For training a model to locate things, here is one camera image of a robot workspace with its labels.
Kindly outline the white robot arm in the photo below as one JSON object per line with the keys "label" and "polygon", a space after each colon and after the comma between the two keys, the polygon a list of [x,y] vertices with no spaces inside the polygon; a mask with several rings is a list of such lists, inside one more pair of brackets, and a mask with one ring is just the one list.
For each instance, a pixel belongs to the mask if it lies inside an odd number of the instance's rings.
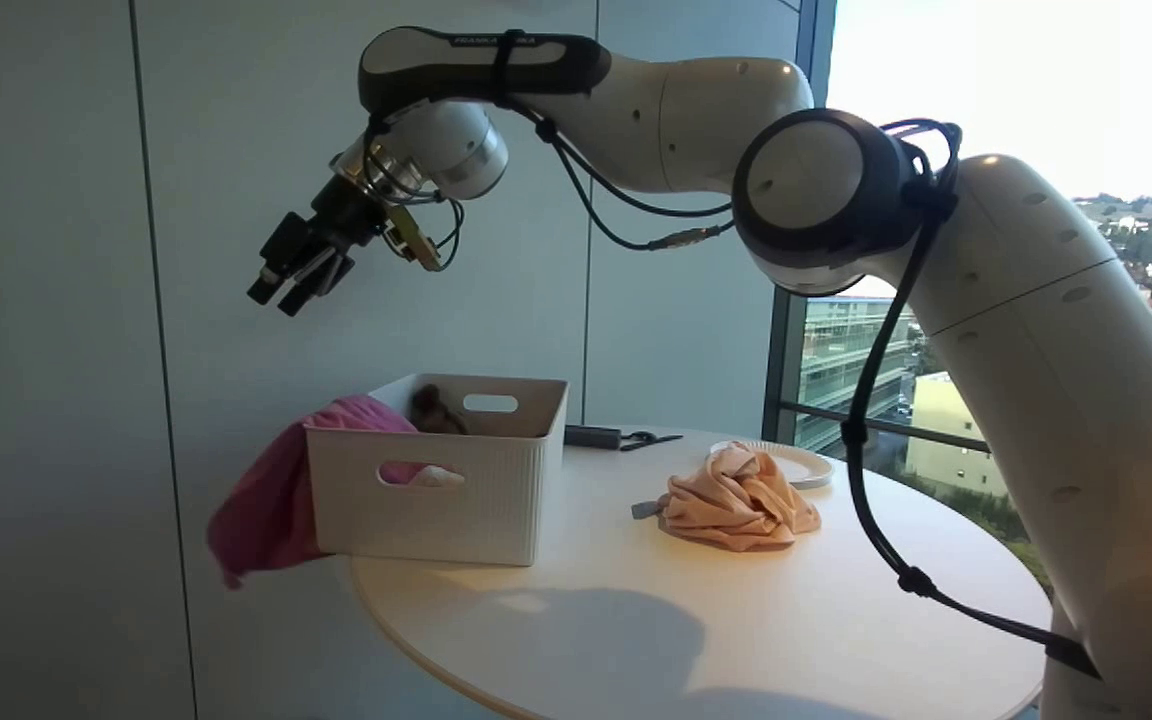
{"label": "white robot arm", "polygon": [[512,109],[611,192],[701,192],[798,298],[897,290],[973,408],[1056,586],[1049,687],[1152,720],[1152,310],[1108,242],[1014,156],[933,164],[898,122],[811,100],[787,62],[630,62],[586,35],[389,27],[357,64],[365,136],[260,250],[298,311],[416,202],[472,202]]}

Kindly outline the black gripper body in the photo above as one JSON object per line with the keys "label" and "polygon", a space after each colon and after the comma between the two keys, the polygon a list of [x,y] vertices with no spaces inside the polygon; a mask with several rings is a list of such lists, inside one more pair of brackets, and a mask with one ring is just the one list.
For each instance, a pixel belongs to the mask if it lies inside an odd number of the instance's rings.
{"label": "black gripper body", "polygon": [[289,214],[265,242],[260,259],[289,281],[336,281],[357,245],[382,229],[382,204],[344,177],[331,177],[304,215]]}

